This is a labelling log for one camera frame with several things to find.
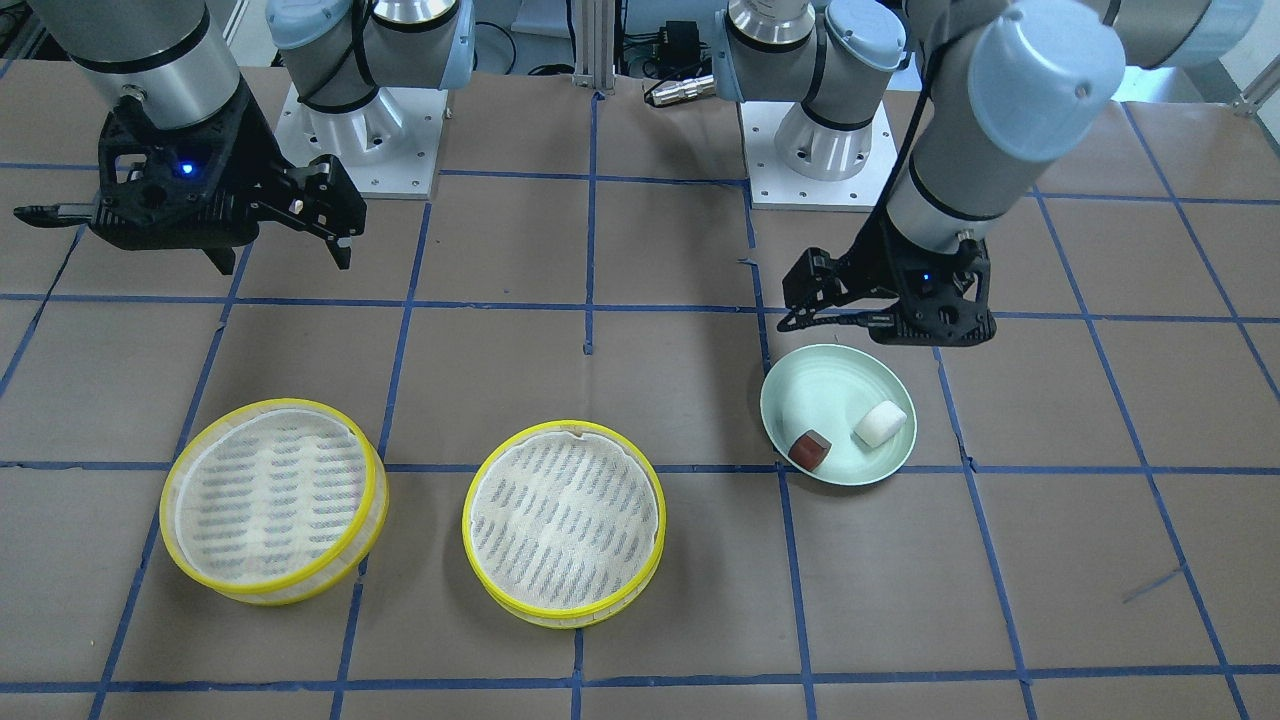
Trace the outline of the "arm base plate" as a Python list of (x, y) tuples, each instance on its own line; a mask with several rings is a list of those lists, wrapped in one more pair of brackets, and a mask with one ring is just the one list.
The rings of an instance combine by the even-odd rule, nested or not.
[(289, 87), (276, 123), (276, 142), (297, 165), (332, 154), (366, 199), (428, 201), (451, 94), (434, 88), (381, 88), (365, 108), (324, 114), (298, 102)]
[(740, 120), (751, 202), (764, 210), (869, 213), (899, 155), (884, 104), (852, 131), (796, 102), (744, 102)]

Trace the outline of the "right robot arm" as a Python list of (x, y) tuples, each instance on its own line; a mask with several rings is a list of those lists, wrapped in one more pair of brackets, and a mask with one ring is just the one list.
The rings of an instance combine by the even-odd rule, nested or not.
[(285, 156), (202, 1), (36, 1), (108, 102), (99, 195), (19, 206), (27, 225), (83, 225), (125, 251), (198, 250), (224, 275), (264, 222), (323, 240), (349, 268), (367, 204), (353, 169), (420, 160), (398, 88), (474, 72), (471, 1), (270, 1), (265, 18), (310, 155)]

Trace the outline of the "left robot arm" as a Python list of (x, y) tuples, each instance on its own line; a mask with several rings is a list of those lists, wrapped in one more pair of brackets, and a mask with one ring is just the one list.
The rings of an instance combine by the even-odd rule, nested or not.
[(781, 332), (859, 325), (882, 345), (995, 337), (989, 229), (1088, 135), (1125, 69), (1196, 67), (1249, 32), (1258, 1), (728, 1), (717, 94), (790, 105), (778, 149), (796, 173), (858, 173), (896, 70), (922, 90), (869, 218), (840, 258), (803, 252)]

